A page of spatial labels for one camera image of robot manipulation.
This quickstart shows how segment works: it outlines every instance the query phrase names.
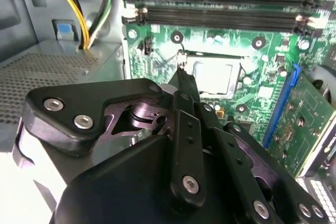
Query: capacitor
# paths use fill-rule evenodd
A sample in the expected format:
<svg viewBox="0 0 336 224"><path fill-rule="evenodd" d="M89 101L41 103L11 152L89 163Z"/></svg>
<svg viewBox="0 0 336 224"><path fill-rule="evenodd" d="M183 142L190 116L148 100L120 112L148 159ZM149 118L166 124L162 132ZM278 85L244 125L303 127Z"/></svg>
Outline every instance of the capacitor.
<svg viewBox="0 0 336 224"><path fill-rule="evenodd" d="M206 42L207 42L208 44L213 44L213 43L215 42L215 40L214 40L213 37L207 37L207 38L206 38Z"/></svg>
<svg viewBox="0 0 336 224"><path fill-rule="evenodd" d="M214 109L215 109L215 111L218 111L218 110L220 110L220 105L217 103L217 104L215 104L215 106L214 106Z"/></svg>
<svg viewBox="0 0 336 224"><path fill-rule="evenodd" d="M216 42L219 42L219 43L222 42L222 37L221 37L221 35L216 35L216 36L215 36L215 41L216 41Z"/></svg>
<svg viewBox="0 0 336 224"><path fill-rule="evenodd" d="M135 50L135 53L137 55L142 55L142 52L143 52L143 44L139 44L137 49Z"/></svg>
<svg viewBox="0 0 336 224"><path fill-rule="evenodd" d="M304 122L305 122L304 120L305 120L304 118L299 118L299 120L298 120L298 126L299 126L299 127L303 127L303 126L304 126L304 124L305 124L305 123L304 123Z"/></svg>
<svg viewBox="0 0 336 224"><path fill-rule="evenodd" d="M278 73L280 74L281 77L286 77L287 76L287 71L283 66L278 67Z"/></svg>
<svg viewBox="0 0 336 224"><path fill-rule="evenodd" d="M300 50L308 50L310 47L310 42L307 39L302 39L298 43L298 47Z"/></svg>
<svg viewBox="0 0 336 224"><path fill-rule="evenodd" d="M268 56L267 56L267 55L263 55L263 56L261 57L261 59L262 59L262 61L264 61L264 62L268 62Z"/></svg>
<svg viewBox="0 0 336 224"><path fill-rule="evenodd" d="M243 79L243 83L245 84L245 85L251 85L251 83L252 83L252 80L251 80L251 78L250 77L245 77L244 79Z"/></svg>

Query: electrolytic capacitor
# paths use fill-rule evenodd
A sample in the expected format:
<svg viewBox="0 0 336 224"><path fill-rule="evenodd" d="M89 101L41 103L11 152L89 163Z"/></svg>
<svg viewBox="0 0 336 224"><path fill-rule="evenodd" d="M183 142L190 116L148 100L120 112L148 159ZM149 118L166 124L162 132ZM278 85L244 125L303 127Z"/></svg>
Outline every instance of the electrolytic capacitor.
<svg viewBox="0 0 336 224"><path fill-rule="evenodd" d="M283 66L278 67L278 73L280 74L281 77L286 77L287 76L287 71Z"/></svg>
<svg viewBox="0 0 336 224"><path fill-rule="evenodd" d="M137 55L142 55L142 52L143 52L143 44L139 44L137 49L135 50L135 53Z"/></svg>

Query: electronic component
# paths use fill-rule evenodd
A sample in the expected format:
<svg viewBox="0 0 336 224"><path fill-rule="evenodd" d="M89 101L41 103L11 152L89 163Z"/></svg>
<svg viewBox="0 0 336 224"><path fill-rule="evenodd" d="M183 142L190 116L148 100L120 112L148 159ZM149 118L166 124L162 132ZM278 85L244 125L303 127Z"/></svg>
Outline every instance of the electronic component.
<svg viewBox="0 0 336 224"><path fill-rule="evenodd" d="M224 110L218 110L216 111L216 115L218 117L218 119L223 119L224 118Z"/></svg>
<svg viewBox="0 0 336 224"><path fill-rule="evenodd" d="M261 86L258 92L258 97L269 99L272 97L273 90L274 89L272 87Z"/></svg>
<svg viewBox="0 0 336 224"><path fill-rule="evenodd" d="M143 49L144 49L143 44L139 44L138 47L137 47L137 49L135 50L135 53L136 53L137 55L142 55L142 53L143 53Z"/></svg>
<svg viewBox="0 0 336 224"><path fill-rule="evenodd" d="M282 45L283 46L289 46L289 38L285 38L282 40Z"/></svg>
<svg viewBox="0 0 336 224"><path fill-rule="evenodd" d="M250 77L244 77L244 79L243 79L243 84L244 85L251 85L251 83L252 83L252 80L251 80L251 78Z"/></svg>
<svg viewBox="0 0 336 224"><path fill-rule="evenodd" d="M278 67L278 73L280 74L281 77L287 76L287 71L284 66Z"/></svg>
<svg viewBox="0 0 336 224"><path fill-rule="evenodd" d="M332 139L335 136L336 111L303 75L291 90L287 107L292 109L283 111L276 128L276 134L285 139L271 142L269 152L289 173L298 177L311 169L319 153L324 153L325 158L329 153L327 147L335 142ZM286 159L282 158L284 149L287 151Z"/></svg>
<svg viewBox="0 0 336 224"><path fill-rule="evenodd" d="M202 98L232 99L240 75L240 57L196 52L187 54L185 70L195 76Z"/></svg>
<svg viewBox="0 0 336 224"><path fill-rule="evenodd" d="M336 69L336 44L332 44L323 62L324 65Z"/></svg>
<svg viewBox="0 0 336 224"><path fill-rule="evenodd" d="M283 63L285 61L285 54L283 53L277 53L275 57L275 62Z"/></svg>
<svg viewBox="0 0 336 224"><path fill-rule="evenodd" d="M144 55L150 55L152 52L152 39L150 37L146 37L143 41L143 53Z"/></svg>
<svg viewBox="0 0 336 224"><path fill-rule="evenodd" d="M335 19L336 19L336 12L331 12L329 20L335 20Z"/></svg>
<svg viewBox="0 0 336 224"><path fill-rule="evenodd" d="M300 50L308 50L310 47L310 41L307 39L302 39L298 42L298 47Z"/></svg>

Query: green circuit board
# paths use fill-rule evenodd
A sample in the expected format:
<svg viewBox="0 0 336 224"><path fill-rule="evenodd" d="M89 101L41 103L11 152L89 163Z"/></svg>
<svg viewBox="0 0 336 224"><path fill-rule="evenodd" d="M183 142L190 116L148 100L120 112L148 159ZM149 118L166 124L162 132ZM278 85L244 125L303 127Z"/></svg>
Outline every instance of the green circuit board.
<svg viewBox="0 0 336 224"><path fill-rule="evenodd" d="M126 24L126 38L128 44L128 57L130 63L129 78L149 78L157 83L167 83L179 64L179 53L192 51L191 55L186 55L187 66L190 59L193 59L192 68L186 68L189 74L195 76L202 75L207 79L211 89L225 86L232 76L228 72L233 68L219 61L207 61L207 58L230 59L241 66L239 76L236 80L234 96L226 98L201 93L201 99L216 109L218 118L225 123L229 116L233 116L241 123L249 133L261 143L265 131L270 122L275 105L278 101L286 75L291 73L293 64L298 64L302 72L307 74L316 64L326 63L333 66L336 62L334 53L336 51L336 7L330 4L323 8L306 9L302 5L290 5L291 1L282 0L283 5L275 5L276 0L252 0L239 3L230 2L220 4L214 0L124 0L125 7L129 10L135 9L132 13L145 13L144 19L151 19L151 23ZM246 24L258 23L258 29L215 29L214 26L183 26L173 25L178 19L176 12L172 14L170 10L179 12L190 10L202 10L201 13L193 14L190 20L207 20L207 10L215 10L218 14L217 20L233 20L236 24L244 23L244 19L229 14L226 11L244 11L262 13L260 19L246 21ZM310 17L329 19L327 25L321 30L318 36L299 36L289 32L266 31L262 29L272 26L272 19L263 23L271 15L273 21L277 20L277 15L282 13L294 13L297 15L308 14ZM211 70L200 69L196 72L198 59L206 61ZM198 88L206 86L204 83L198 84Z"/></svg>
<svg viewBox="0 0 336 224"><path fill-rule="evenodd" d="M212 106L219 104L221 109L217 115L223 122L233 115L259 142L264 137L285 80L277 70L279 66L290 72L292 64L298 63L308 72L314 65L323 63L330 46L336 43L334 22L329 22L320 38L244 30L127 25L127 34L131 35L127 40L132 78L146 77L157 83L167 83L171 79L177 67L176 53L182 49L181 44L172 41L172 35L176 32L183 35L182 45L185 50L230 55L240 59L242 72L234 97L202 100ZM260 37L265 39L265 45L255 49L254 40ZM139 45L146 38L151 38L152 52L150 55L137 53ZM298 47L303 40L310 45L306 50ZM219 79L214 80L215 85L220 85L220 75L225 76L225 73L219 73Z"/></svg>
<svg viewBox="0 0 336 224"><path fill-rule="evenodd" d="M269 152L293 177L297 177L335 116L334 108L301 75L290 92Z"/></svg>

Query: metal screw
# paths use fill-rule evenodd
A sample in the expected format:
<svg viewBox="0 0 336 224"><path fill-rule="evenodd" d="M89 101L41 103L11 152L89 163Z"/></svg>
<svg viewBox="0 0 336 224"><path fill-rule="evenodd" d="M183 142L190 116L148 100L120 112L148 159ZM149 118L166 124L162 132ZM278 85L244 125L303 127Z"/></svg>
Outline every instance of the metal screw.
<svg viewBox="0 0 336 224"><path fill-rule="evenodd" d="M242 131L242 130L239 128L239 126L236 125L236 124L233 125L233 128L234 128L236 131L239 131L239 132Z"/></svg>
<svg viewBox="0 0 336 224"><path fill-rule="evenodd" d="M130 37L131 39L135 39L137 37L137 32L133 29L129 30L128 37Z"/></svg>
<svg viewBox="0 0 336 224"><path fill-rule="evenodd" d="M318 208L317 206L315 205L311 205L311 208L313 209L314 213L320 217L320 218L323 218L323 213L322 211L320 210L320 208Z"/></svg>
<svg viewBox="0 0 336 224"><path fill-rule="evenodd" d="M189 100L189 97L187 96L187 94L182 93L181 96L184 100Z"/></svg>
<svg viewBox="0 0 336 224"><path fill-rule="evenodd" d="M195 178L192 176L186 175L182 179L184 188L191 194L197 194L199 191L199 185Z"/></svg>
<svg viewBox="0 0 336 224"><path fill-rule="evenodd" d="M298 126L299 127L303 127L304 126L304 123L305 121L304 121L304 119L303 118L299 118L299 120L298 120Z"/></svg>
<svg viewBox="0 0 336 224"><path fill-rule="evenodd" d="M304 204L299 204L299 208L301 212L304 214L304 216L311 218L311 213L309 209Z"/></svg>
<svg viewBox="0 0 336 224"><path fill-rule="evenodd" d="M43 105L47 110L50 111L60 111L64 108L64 104L60 100L54 98L45 100Z"/></svg>
<svg viewBox="0 0 336 224"><path fill-rule="evenodd" d="M290 110L290 111L292 111L293 109L294 109L294 103L290 103L289 105L288 105L288 109Z"/></svg>
<svg viewBox="0 0 336 224"><path fill-rule="evenodd" d="M75 126L82 130L88 130L93 127L93 120L87 115L78 115L73 122Z"/></svg>
<svg viewBox="0 0 336 224"><path fill-rule="evenodd" d="M158 92L159 91L159 89L157 88L157 86L155 86L155 85L150 85L149 86L149 88L151 89L151 90L153 90L154 92Z"/></svg>
<svg viewBox="0 0 336 224"><path fill-rule="evenodd" d="M265 220L267 220L269 218L269 212L267 210L267 208L265 207L265 205L259 201L259 200L255 200L253 202L253 206L255 211Z"/></svg>
<svg viewBox="0 0 336 224"><path fill-rule="evenodd" d="M211 111L211 110L212 110L212 108L211 108L208 104L205 104L205 105L204 105L204 108L205 108L207 111Z"/></svg>

